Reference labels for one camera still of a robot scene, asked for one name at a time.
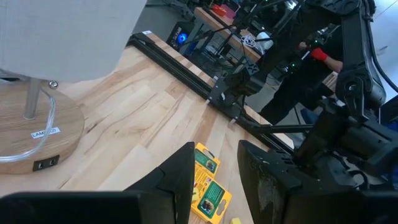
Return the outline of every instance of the screw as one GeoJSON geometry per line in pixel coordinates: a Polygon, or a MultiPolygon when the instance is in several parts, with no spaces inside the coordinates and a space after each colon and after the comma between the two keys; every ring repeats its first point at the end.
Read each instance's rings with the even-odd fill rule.
{"type": "Polygon", "coordinates": [[[353,91],[353,90],[355,90],[355,87],[356,87],[356,85],[350,85],[350,86],[348,87],[348,90],[349,90],[349,91],[353,91]]]}
{"type": "Polygon", "coordinates": [[[50,81],[49,82],[49,87],[52,90],[56,90],[58,88],[58,83],[56,81],[50,81]]]}

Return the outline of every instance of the red wristband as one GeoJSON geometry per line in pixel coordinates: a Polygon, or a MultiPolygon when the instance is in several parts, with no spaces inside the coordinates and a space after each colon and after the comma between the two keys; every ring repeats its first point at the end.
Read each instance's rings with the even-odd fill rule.
{"type": "Polygon", "coordinates": [[[328,55],[325,54],[321,48],[315,48],[312,52],[311,52],[311,57],[317,59],[317,60],[321,60],[324,61],[326,60],[326,58],[328,58],[328,55]]]}

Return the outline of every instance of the lamp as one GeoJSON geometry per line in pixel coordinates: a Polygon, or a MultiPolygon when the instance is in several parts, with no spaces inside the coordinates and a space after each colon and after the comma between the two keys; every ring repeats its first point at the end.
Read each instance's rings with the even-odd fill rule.
{"type": "Polygon", "coordinates": [[[45,169],[72,154],[83,132],[84,117],[73,100],[54,90],[57,82],[110,74],[145,3],[2,2],[0,77],[24,81],[0,83],[1,173],[45,169]]]}

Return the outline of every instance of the blue light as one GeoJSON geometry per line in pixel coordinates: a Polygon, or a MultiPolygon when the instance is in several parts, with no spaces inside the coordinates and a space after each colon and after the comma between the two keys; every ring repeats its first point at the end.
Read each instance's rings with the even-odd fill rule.
{"type": "Polygon", "coordinates": [[[187,35],[182,33],[182,34],[178,35],[177,40],[178,40],[179,44],[182,44],[187,40],[187,35]]]}

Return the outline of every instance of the red object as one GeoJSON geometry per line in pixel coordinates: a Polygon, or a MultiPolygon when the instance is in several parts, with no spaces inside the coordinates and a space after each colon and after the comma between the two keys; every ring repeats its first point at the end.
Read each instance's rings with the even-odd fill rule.
{"type": "Polygon", "coordinates": [[[229,19],[234,19],[234,17],[235,17],[235,12],[234,12],[232,9],[230,9],[227,5],[224,5],[224,4],[222,4],[221,7],[222,7],[223,9],[225,9],[225,11],[226,11],[226,17],[228,17],[229,19]]]}
{"type": "Polygon", "coordinates": [[[221,17],[226,15],[226,10],[216,4],[213,6],[213,12],[215,12],[217,15],[221,17]]]}
{"type": "Polygon", "coordinates": [[[323,52],[323,50],[321,48],[315,48],[312,52],[311,52],[311,57],[317,59],[317,60],[321,60],[324,61],[326,60],[326,58],[328,58],[328,55],[326,53],[323,52]]]}

